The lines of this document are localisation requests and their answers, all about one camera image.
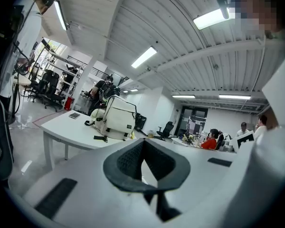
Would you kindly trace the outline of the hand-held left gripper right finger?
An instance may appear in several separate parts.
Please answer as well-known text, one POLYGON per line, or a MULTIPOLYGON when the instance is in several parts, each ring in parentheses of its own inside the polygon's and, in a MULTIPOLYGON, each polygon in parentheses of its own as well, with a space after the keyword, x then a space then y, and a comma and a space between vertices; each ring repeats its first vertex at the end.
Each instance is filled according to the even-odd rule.
POLYGON ((190 173, 190 162, 168 145, 144 140, 144 161, 157 181, 157 189, 178 189, 190 173))

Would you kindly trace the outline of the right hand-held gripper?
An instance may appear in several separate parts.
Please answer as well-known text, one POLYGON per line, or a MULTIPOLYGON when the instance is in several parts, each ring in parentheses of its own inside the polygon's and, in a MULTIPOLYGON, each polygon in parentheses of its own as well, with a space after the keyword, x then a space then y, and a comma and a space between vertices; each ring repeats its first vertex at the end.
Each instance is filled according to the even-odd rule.
POLYGON ((229 146, 233 147, 234 152, 238 152, 240 146, 243 143, 251 142, 251 141, 254 141, 254 140, 255 140, 254 132, 250 131, 248 133, 245 133, 245 134, 243 134, 241 136, 235 137, 234 139, 230 140, 229 141, 229 146))

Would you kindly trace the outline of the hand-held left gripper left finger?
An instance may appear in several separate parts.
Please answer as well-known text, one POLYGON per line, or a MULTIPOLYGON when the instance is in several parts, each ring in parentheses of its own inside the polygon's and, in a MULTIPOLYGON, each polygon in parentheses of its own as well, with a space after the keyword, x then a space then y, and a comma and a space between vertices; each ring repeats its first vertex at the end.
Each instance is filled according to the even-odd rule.
POLYGON ((129 143, 110 154, 103 163, 106 178, 126 192, 155 192, 156 187, 142 182, 141 165, 145 159, 144 139, 129 143))

